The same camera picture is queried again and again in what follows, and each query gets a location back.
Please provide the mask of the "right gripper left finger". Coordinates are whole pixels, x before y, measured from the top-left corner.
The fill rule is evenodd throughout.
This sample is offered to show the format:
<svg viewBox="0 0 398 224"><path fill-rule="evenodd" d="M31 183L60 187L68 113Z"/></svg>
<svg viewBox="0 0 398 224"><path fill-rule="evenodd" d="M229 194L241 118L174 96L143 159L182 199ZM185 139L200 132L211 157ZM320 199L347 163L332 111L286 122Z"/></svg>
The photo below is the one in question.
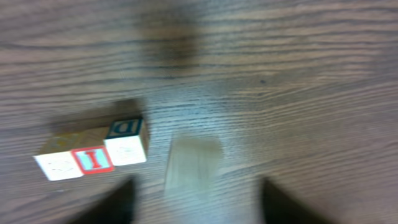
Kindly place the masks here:
<svg viewBox="0 0 398 224"><path fill-rule="evenodd" d="M130 175L105 198L68 224L132 224L135 220L136 178Z"/></svg>

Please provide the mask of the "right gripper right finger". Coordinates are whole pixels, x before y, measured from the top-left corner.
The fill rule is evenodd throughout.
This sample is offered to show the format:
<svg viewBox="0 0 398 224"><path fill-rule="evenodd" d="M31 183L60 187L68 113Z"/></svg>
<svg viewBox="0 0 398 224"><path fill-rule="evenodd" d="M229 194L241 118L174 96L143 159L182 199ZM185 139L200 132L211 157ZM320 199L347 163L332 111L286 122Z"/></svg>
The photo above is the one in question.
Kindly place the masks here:
<svg viewBox="0 0 398 224"><path fill-rule="evenodd" d="M333 224L270 178L261 180L260 196L262 217L266 224Z"/></svg>

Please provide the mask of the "red I block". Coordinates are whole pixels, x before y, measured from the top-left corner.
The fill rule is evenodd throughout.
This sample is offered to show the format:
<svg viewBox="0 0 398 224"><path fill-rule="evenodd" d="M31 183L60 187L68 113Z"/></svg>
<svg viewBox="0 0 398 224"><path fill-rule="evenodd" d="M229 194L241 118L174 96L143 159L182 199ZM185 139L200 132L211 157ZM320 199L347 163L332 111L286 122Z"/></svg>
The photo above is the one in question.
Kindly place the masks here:
<svg viewBox="0 0 398 224"><path fill-rule="evenodd" d="M84 175L114 171L104 139L109 128L87 129L80 133L71 153Z"/></svg>

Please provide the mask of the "white green block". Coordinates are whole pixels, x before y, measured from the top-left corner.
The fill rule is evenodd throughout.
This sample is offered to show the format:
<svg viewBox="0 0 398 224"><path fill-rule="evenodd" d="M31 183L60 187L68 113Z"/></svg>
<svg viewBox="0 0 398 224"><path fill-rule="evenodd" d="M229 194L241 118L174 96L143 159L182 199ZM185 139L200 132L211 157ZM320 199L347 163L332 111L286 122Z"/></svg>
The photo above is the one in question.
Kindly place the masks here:
<svg viewBox="0 0 398 224"><path fill-rule="evenodd" d="M205 195L223 157L220 140L214 136L179 135L172 140L165 173L167 195Z"/></svg>
<svg viewBox="0 0 398 224"><path fill-rule="evenodd" d="M114 166L126 166L147 161L149 133L142 119L114 121L104 143Z"/></svg>

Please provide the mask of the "red circle block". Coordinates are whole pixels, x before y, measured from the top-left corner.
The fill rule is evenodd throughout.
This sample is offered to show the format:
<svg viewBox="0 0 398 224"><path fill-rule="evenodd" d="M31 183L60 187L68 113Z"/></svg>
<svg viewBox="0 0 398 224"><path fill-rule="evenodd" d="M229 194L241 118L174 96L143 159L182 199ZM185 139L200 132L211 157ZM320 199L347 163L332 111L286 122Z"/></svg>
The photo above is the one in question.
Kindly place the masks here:
<svg viewBox="0 0 398 224"><path fill-rule="evenodd" d="M52 136L34 156L49 181L74 179L83 176L71 150L79 133Z"/></svg>

